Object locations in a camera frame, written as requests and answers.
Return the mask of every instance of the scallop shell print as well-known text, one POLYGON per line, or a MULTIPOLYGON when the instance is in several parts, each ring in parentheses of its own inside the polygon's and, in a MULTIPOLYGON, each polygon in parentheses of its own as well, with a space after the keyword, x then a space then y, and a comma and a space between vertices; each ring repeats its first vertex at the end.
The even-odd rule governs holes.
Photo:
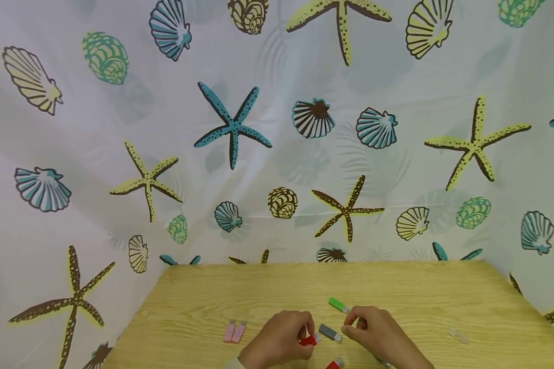
POLYGON ((330 105, 320 98, 312 102, 296 101, 292 109, 293 126, 305 138, 320 138, 334 128, 334 120, 328 114, 330 105))
POLYGON ((228 0, 228 11, 236 27, 249 35, 261 33, 269 0, 228 0))
POLYGON ((20 47, 5 47, 2 52, 4 67, 19 93, 27 102, 42 112, 55 115, 55 105, 63 104, 62 91, 49 78, 37 55, 20 47))
POLYGON ((82 39, 84 59, 103 82, 122 85, 128 74, 129 59, 118 39, 104 32, 88 32, 82 39))
POLYGON ((129 264, 136 273, 143 273, 148 267, 148 244, 141 235, 129 240, 129 264))
POLYGON ((191 25, 185 22, 183 1, 160 0, 150 12, 150 30, 156 45, 167 58, 179 60, 186 48, 190 48, 191 25))
POLYGON ((30 206, 44 213, 55 213, 68 207, 72 191, 68 190, 60 179, 64 178, 54 169, 41 169, 29 171, 16 168, 16 189, 21 198, 30 206))
POLYGON ((361 112, 355 129, 361 143, 374 149, 382 149, 396 142, 394 127, 398 124, 396 116, 367 108, 361 112))
POLYGON ((406 26, 406 48, 410 55, 421 59, 433 48, 449 37, 449 13, 453 0, 421 0, 408 17, 406 26))
POLYGON ((184 244, 189 232, 187 230, 187 218, 178 215, 168 224, 168 233, 177 244, 184 244))
POLYGON ((521 247, 524 250, 536 250, 538 255, 550 252, 550 239, 554 235, 554 225, 546 215, 539 211, 527 211, 521 221, 521 247))
POLYGON ((321 248, 316 252, 316 260, 319 263, 346 263, 345 254, 341 249, 332 248, 321 248))
POLYGON ((290 219, 298 208, 298 196, 289 188, 279 187, 271 191, 267 205, 273 217, 290 219))
POLYGON ((490 214, 490 201, 483 197, 464 202, 456 214, 456 223, 464 229, 475 229, 490 214))
POLYGON ((238 214, 238 206, 234 202, 224 201, 215 208, 215 221, 226 232, 232 232, 242 225, 242 217, 238 214))
POLYGON ((425 207, 413 207, 402 213, 396 221, 396 232, 403 240, 409 241, 417 234, 426 231, 429 222, 429 209, 425 207))
POLYGON ((521 28, 535 14, 544 0, 500 0, 499 18, 514 28, 521 28))

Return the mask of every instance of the human hand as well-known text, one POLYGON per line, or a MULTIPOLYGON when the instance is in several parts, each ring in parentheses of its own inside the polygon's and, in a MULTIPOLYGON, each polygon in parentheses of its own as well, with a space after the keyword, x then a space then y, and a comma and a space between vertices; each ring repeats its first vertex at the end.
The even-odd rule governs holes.
POLYGON ((397 369, 435 369, 386 310, 354 306, 341 331, 397 369), (355 320, 358 320, 357 327, 352 327, 355 320))
POLYGON ((308 360, 313 346, 301 346, 300 339, 314 334, 308 311, 281 311, 273 315, 256 337, 242 349, 238 360, 246 369, 266 369, 292 360, 308 360))

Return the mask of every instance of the wooden table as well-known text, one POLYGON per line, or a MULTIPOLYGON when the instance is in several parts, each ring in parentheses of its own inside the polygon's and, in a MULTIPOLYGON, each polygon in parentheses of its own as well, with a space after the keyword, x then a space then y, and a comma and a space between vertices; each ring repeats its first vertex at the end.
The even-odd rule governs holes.
MULTIPOLYGON (((281 310, 309 310, 316 327, 339 331, 331 296, 389 310, 437 369, 554 368, 554 328, 491 265, 420 261, 170 267, 103 369, 223 369, 281 310), (248 321, 239 345, 222 342, 229 319, 248 321)), ((381 367, 345 337, 324 338, 309 362, 284 368, 323 369, 335 356, 346 369, 381 367)))

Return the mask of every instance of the brown starfish print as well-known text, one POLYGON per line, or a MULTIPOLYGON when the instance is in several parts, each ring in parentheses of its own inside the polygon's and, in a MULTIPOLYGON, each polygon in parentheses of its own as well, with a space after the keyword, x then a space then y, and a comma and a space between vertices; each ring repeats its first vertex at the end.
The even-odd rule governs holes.
POLYGON ((327 229, 331 228, 331 226, 336 223, 341 217, 345 218, 345 223, 347 227, 345 228, 345 231, 347 233, 347 241, 349 243, 352 242, 352 222, 351 222, 351 214, 375 214, 375 213, 382 213, 384 211, 384 208, 354 208, 355 202, 359 198, 359 194, 361 193, 361 189, 363 188, 363 183, 365 183, 365 176, 362 175, 357 180, 357 183, 355 183, 355 188, 352 190, 351 197, 349 199, 349 202, 347 203, 347 206, 342 206, 338 201, 336 201, 334 198, 330 197, 329 195, 322 193, 317 190, 312 190, 312 193, 322 201, 326 202, 329 206, 332 208, 335 208, 336 210, 339 210, 340 213, 336 214, 334 217, 332 217, 326 224, 320 228, 318 233, 316 233, 315 237, 320 237, 324 232, 326 232, 327 229))
POLYGON ((60 358, 59 368, 64 369, 64 366, 66 366, 66 362, 68 360, 68 355, 70 354, 72 337, 74 336, 74 328, 76 327, 76 313, 78 313, 78 309, 80 308, 87 312, 99 326, 105 326, 105 322, 96 308, 84 298, 99 284, 99 282, 101 282, 101 280, 111 271, 111 269, 113 269, 114 266, 115 262, 110 263, 108 267, 102 269, 99 274, 91 279, 86 286, 80 288, 80 268, 78 267, 78 256, 76 256, 76 249, 74 246, 70 246, 68 248, 68 282, 70 283, 70 292, 72 297, 49 300, 47 302, 36 304, 19 315, 14 316, 8 322, 20 323, 31 321, 39 318, 40 316, 53 314, 63 308, 71 308, 66 333, 64 334, 62 356, 60 358))
MULTIPOLYGON (((237 259, 235 257, 228 256, 228 260, 230 260, 234 264, 247 264, 246 261, 237 259)), ((261 256, 261 264, 266 264, 269 260, 269 250, 265 250, 261 256)))
POLYGON ((98 346, 98 349, 94 351, 90 361, 87 362, 82 369, 101 368, 101 365, 103 365, 103 362, 105 362, 105 359, 109 356, 111 350, 113 350, 113 348, 109 347, 109 342, 101 343, 101 345, 98 346))

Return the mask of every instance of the starfish print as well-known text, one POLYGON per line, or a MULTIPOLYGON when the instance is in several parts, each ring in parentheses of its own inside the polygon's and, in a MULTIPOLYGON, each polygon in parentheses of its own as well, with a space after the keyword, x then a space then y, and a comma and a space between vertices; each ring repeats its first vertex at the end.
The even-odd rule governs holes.
POLYGON ((236 166, 236 161, 238 160, 239 135, 244 135, 253 140, 256 140, 268 148, 273 147, 270 141, 267 140, 265 136, 261 135, 261 133, 255 131, 253 128, 246 127, 242 124, 259 95, 258 87, 254 87, 250 91, 248 96, 246 96, 246 100, 244 100, 244 102, 242 103, 241 108, 238 110, 238 113, 236 114, 234 119, 232 119, 230 117, 230 113, 228 113, 228 110, 222 104, 222 101, 214 93, 214 91, 212 91, 203 82, 197 83, 197 86, 199 86, 199 89, 202 91, 203 96, 211 104, 215 112, 220 116, 220 118, 222 118, 225 125, 207 132, 203 137, 197 140, 197 142, 195 143, 196 148, 202 148, 203 146, 206 146, 207 144, 215 141, 216 139, 219 139, 222 136, 230 135, 230 168, 234 170, 236 166))
POLYGON ((71 298, 49 300, 40 304, 36 304, 23 311, 19 315, 14 316, 8 322, 19 323, 24 321, 31 321, 55 313, 63 308, 71 308, 70 318, 68 319, 68 326, 66 327, 66 334, 64 335, 64 344, 62 346, 62 357, 60 358, 60 369, 64 369, 68 355, 70 354, 70 348, 72 345, 72 337, 74 336, 74 328, 76 326, 76 312, 83 310, 87 313, 87 318, 92 318, 99 326, 105 326, 101 315, 96 308, 92 306, 90 302, 85 300, 87 294, 89 294, 101 280, 113 269, 115 262, 109 264, 108 267, 102 269, 93 279, 90 280, 86 286, 80 288, 80 269, 78 267, 78 256, 76 256, 76 249, 74 246, 68 248, 68 282, 70 283, 71 298))
POLYGON ((320 237, 321 234, 326 232, 327 229, 331 228, 331 226, 336 223, 340 217, 345 218, 345 223, 347 225, 346 233, 347 233, 347 241, 349 243, 352 242, 352 222, 351 222, 351 214, 375 214, 375 213, 382 213, 384 211, 384 208, 354 208, 355 202, 357 201, 357 198, 359 198, 359 194, 361 193, 361 189, 363 188, 363 183, 365 183, 365 176, 362 175, 357 180, 357 183, 355 183, 355 188, 352 190, 351 197, 349 199, 349 202, 347 203, 347 206, 342 206, 338 201, 336 201, 334 198, 330 197, 329 195, 325 193, 321 193, 317 190, 312 190, 312 193, 316 195, 317 198, 321 199, 322 201, 326 202, 329 206, 335 208, 336 210, 339 210, 340 213, 336 214, 333 218, 331 218, 326 224, 320 228, 318 233, 316 233, 315 237, 320 237))
POLYGON ((339 44, 343 59, 347 66, 351 65, 351 41, 347 27, 347 7, 377 21, 390 22, 391 16, 384 9, 373 4, 370 0, 311 0, 302 5, 285 25, 287 32, 293 32, 304 27, 312 19, 323 15, 332 8, 337 9, 337 29, 339 32, 339 44))
POLYGON ((515 133, 529 131, 532 127, 530 124, 521 123, 511 125, 507 128, 503 128, 498 132, 494 132, 486 137, 482 136, 482 130, 484 128, 484 113, 486 110, 486 97, 480 96, 476 100, 476 107, 474 108, 474 119, 472 120, 472 138, 469 141, 457 138, 441 136, 435 137, 425 141, 425 145, 436 149, 449 149, 455 151, 463 151, 460 161, 453 169, 453 173, 449 178, 449 182, 445 187, 445 191, 449 191, 456 185, 456 182, 460 178, 460 175, 464 171, 468 162, 472 158, 476 158, 478 166, 483 174, 488 178, 488 181, 494 182, 494 170, 490 161, 483 150, 485 147, 490 146, 502 139, 506 139, 509 136, 515 135, 515 133))
POLYGON ((165 170, 174 166, 179 160, 176 156, 170 156, 162 160, 160 163, 152 169, 151 172, 146 170, 144 162, 137 154, 137 151, 133 148, 133 145, 130 141, 125 141, 125 147, 128 149, 129 156, 131 156, 133 163, 137 167, 137 170, 140 171, 142 175, 141 178, 130 179, 121 183, 121 185, 113 188, 111 190, 111 195, 127 195, 138 188, 144 187, 146 189, 146 201, 148 202, 148 210, 150 211, 150 222, 153 222, 156 219, 156 211, 154 210, 154 202, 152 201, 152 187, 156 188, 161 193, 172 197, 178 202, 183 202, 179 195, 175 193, 170 187, 166 186, 163 183, 157 181, 159 175, 163 174, 165 170))

